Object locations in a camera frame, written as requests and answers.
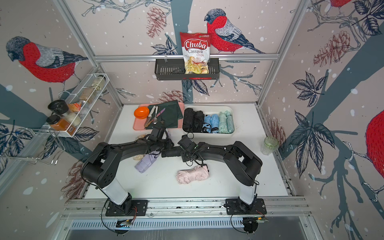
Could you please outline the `blue patterned umbrella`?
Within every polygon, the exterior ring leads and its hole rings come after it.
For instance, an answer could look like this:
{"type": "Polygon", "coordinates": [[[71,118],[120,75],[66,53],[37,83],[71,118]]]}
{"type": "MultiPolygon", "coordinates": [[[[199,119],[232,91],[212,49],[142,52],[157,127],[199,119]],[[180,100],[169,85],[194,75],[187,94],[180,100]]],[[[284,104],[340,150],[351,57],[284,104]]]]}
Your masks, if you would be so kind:
{"type": "Polygon", "coordinates": [[[211,125],[212,117],[211,115],[205,115],[204,122],[203,122],[203,128],[202,133],[211,133],[212,132],[212,125],[211,125]]]}

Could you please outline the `light blue umbrella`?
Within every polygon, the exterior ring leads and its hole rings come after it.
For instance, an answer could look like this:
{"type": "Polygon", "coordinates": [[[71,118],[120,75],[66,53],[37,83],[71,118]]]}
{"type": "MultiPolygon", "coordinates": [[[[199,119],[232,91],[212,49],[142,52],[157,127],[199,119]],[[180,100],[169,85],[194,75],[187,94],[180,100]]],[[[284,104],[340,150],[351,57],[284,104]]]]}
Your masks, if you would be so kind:
{"type": "Polygon", "coordinates": [[[212,134],[217,134],[219,132],[219,123],[220,123],[219,115],[213,114],[211,116],[211,133],[212,134]]]}

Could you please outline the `mint green strapped umbrella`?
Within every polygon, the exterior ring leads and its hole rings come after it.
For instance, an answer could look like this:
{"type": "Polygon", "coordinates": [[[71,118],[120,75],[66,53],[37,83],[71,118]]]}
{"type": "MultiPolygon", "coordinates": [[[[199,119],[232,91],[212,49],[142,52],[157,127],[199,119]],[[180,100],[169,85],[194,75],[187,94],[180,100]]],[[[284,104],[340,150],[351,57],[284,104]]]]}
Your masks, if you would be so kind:
{"type": "Polygon", "coordinates": [[[234,119],[233,119],[232,113],[230,111],[226,111],[225,115],[227,117],[228,133],[232,134],[235,131],[234,119]]]}

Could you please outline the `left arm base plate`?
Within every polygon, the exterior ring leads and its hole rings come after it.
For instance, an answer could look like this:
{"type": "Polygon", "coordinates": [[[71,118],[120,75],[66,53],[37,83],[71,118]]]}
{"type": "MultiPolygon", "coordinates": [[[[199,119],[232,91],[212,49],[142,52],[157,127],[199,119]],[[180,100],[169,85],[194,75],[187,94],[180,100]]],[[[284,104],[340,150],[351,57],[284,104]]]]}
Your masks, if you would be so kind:
{"type": "Polygon", "coordinates": [[[148,203],[148,200],[126,200],[122,205],[109,202],[106,217],[145,216],[148,203]]]}

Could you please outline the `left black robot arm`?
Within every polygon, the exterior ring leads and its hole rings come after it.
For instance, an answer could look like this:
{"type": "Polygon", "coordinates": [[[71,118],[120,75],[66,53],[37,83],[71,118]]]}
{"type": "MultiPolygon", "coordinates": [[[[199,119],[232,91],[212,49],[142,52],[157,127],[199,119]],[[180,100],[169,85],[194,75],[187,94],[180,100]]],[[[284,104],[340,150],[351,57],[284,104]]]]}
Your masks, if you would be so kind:
{"type": "Polygon", "coordinates": [[[164,127],[154,127],[150,134],[123,144],[99,143],[84,163],[82,178],[99,188],[119,208],[131,208],[132,196],[116,178],[120,162],[137,155],[161,153],[174,147],[164,127]]]}

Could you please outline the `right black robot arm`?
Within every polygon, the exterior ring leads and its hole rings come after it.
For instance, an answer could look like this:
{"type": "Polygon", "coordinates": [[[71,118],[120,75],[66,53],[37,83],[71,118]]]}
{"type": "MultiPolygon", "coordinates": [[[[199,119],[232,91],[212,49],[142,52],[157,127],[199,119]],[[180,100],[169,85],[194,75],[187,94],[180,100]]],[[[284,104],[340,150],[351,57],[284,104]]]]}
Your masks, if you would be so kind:
{"type": "Polygon", "coordinates": [[[262,160],[240,141],[232,145],[218,146],[205,142],[195,143],[186,135],[175,147],[176,156],[187,161],[217,161],[226,164],[241,185],[239,201],[250,207],[256,199],[257,176],[261,172],[262,160]]]}

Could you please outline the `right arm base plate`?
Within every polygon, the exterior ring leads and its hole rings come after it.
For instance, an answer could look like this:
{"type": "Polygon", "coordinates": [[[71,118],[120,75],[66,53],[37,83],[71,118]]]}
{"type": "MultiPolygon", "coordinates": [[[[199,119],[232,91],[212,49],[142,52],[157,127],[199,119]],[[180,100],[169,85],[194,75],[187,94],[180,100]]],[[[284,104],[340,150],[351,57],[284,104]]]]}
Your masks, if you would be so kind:
{"type": "Polygon", "coordinates": [[[254,199],[254,201],[248,205],[240,198],[226,199],[224,208],[228,215],[266,215],[266,205],[263,199],[254,199]]]}

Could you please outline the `black cased compact umbrella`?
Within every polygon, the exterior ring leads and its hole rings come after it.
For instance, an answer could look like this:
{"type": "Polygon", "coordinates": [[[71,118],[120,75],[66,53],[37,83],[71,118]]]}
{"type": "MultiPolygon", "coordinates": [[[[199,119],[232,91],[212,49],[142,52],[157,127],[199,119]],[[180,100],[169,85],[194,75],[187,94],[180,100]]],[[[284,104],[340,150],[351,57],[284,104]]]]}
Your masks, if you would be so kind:
{"type": "Polygon", "coordinates": [[[162,158],[169,158],[169,157],[180,157],[182,154],[182,149],[180,147],[174,147],[169,150],[162,151],[161,155],[162,158]]]}

